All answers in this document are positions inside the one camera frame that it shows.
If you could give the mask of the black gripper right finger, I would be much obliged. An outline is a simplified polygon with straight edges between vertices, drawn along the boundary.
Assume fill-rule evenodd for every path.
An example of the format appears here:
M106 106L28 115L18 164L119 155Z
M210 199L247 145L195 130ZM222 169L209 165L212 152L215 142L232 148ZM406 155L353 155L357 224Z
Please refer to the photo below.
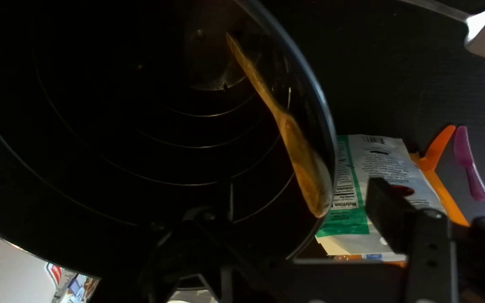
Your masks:
M394 253L406 256L404 303L458 303L456 249L449 221L416 209L384 179L370 179L365 212Z

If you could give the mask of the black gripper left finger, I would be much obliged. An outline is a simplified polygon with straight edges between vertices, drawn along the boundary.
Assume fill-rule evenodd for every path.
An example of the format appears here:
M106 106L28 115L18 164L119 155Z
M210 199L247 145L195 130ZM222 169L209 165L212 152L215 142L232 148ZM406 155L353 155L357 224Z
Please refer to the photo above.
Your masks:
M224 223L192 209L148 253L139 270L143 303L266 303L266 292L249 276L244 258L229 246Z

